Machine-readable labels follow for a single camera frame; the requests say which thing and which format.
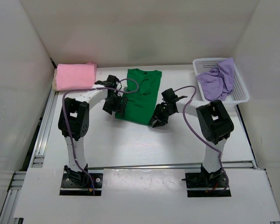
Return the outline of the green t shirt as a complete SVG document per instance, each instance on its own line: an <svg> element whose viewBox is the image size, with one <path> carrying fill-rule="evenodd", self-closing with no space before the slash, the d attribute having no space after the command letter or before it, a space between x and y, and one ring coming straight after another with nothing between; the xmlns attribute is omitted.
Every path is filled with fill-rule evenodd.
<svg viewBox="0 0 280 224"><path fill-rule="evenodd" d="M162 72L129 69L127 72L126 104L124 116L118 112L115 118L141 125L148 125L155 110Z"/></svg>

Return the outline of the pink t shirt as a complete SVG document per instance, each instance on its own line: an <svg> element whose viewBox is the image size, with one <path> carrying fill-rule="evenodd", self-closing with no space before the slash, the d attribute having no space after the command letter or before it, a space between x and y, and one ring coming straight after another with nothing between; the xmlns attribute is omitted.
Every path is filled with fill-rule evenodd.
<svg viewBox="0 0 280 224"><path fill-rule="evenodd" d="M54 87L56 91L75 89L89 89L96 81L97 65L86 64L58 64L54 73Z"/></svg>

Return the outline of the beige t shirt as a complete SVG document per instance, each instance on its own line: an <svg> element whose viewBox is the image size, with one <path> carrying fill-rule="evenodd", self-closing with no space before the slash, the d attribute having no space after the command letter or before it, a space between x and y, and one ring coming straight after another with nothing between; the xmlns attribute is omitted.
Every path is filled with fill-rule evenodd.
<svg viewBox="0 0 280 224"><path fill-rule="evenodd" d="M54 77L53 77L53 81L52 81L52 90L56 91L57 87L56 87L56 75L57 75L57 69L54 70Z"/></svg>

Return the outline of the lilac t shirt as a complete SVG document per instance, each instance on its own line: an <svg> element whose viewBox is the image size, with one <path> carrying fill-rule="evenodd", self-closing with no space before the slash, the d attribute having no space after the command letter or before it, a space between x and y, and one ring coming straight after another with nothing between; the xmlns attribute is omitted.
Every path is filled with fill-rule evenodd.
<svg viewBox="0 0 280 224"><path fill-rule="evenodd" d="M228 58L217 64L217 68L211 68L207 72L196 76L202 87L204 97L208 101L219 99L225 101L232 93L234 87L234 61Z"/></svg>

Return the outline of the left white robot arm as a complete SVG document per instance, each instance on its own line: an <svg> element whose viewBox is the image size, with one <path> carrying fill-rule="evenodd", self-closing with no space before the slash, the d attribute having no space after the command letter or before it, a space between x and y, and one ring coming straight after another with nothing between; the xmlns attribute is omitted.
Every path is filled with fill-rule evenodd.
<svg viewBox="0 0 280 224"><path fill-rule="evenodd" d="M128 98L121 95L120 80L109 75L105 81L96 81L94 86L77 98L63 95L62 109L58 121L58 129L64 137L69 161L64 166L69 179L79 188L94 189L94 179L88 172L88 164L84 155L84 136L89 129L89 112L102 100L103 111L112 115L118 112L124 116Z"/></svg>

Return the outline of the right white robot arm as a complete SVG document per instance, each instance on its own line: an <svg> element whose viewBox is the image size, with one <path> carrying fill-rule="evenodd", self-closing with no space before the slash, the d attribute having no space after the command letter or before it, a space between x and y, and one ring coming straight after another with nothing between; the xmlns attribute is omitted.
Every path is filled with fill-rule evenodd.
<svg viewBox="0 0 280 224"><path fill-rule="evenodd" d="M227 139L234 130L225 106L218 99L207 102L179 97L171 88L161 94L162 102L156 105L149 125L153 128L164 126L171 115L181 113L190 131L206 145L201 171L192 182L212 186L224 174L221 158Z"/></svg>

